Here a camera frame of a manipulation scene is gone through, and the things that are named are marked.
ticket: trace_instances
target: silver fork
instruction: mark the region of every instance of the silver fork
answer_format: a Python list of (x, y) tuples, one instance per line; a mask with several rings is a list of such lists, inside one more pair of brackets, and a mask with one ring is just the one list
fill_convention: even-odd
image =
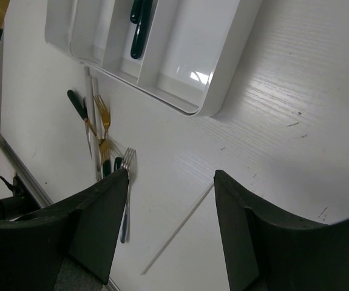
[(130, 167), (131, 167), (132, 160), (134, 159), (135, 154), (136, 154), (136, 151), (129, 147), (123, 156), (123, 161), (121, 162), (121, 166), (120, 166), (122, 169), (126, 169), (128, 172), (127, 202), (126, 202), (126, 208), (124, 210), (123, 224), (121, 226), (121, 236), (120, 236), (120, 242), (122, 244), (124, 244), (129, 239), (129, 229), (130, 229)]

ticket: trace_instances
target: black cable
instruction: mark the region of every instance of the black cable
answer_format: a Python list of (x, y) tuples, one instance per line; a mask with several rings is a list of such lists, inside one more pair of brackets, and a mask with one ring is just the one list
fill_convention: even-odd
[(4, 184), (7, 186), (7, 188), (11, 191), (11, 192), (13, 192), (15, 189), (16, 189), (16, 187), (14, 186), (14, 185), (12, 185), (12, 184), (10, 184), (6, 179), (4, 179), (2, 176), (0, 176), (0, 179), (4, 182)]

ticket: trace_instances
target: gold knife blade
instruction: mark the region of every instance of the gold knife blade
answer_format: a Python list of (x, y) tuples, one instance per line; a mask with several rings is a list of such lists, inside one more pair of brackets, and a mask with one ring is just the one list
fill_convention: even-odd
[(3, 28), (5, 14), (7, 13), (10, 0), (0, 0), (0, 28)]

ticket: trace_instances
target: white table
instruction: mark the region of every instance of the white table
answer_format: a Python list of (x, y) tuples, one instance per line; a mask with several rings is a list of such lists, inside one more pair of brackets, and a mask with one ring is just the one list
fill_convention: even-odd
[[(85, 92), (83, 66), (46, 45), (45, 21), (46, 1), (11, 2), (1, 133), (59, 201), (94, 177), (83, 123), (66, 96)], [(140, 276), (216, 169), (297, 215), (349, 217), (349, 1), (264, 1), (214, 118), (184, 118), (98, 77), (111, 136), (138, 155), (130, 243), (118, 244), (111, 272), (122, 290), (229, 289), (213, 193)]]

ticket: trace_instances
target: white tray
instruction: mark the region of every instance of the white tray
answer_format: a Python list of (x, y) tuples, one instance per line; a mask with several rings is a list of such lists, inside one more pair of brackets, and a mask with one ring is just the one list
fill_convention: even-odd
[(186, 116), (217, 113), (262, 0), (155, 0), (139, 60), (133, 1), (48, 0), (46, 42)]

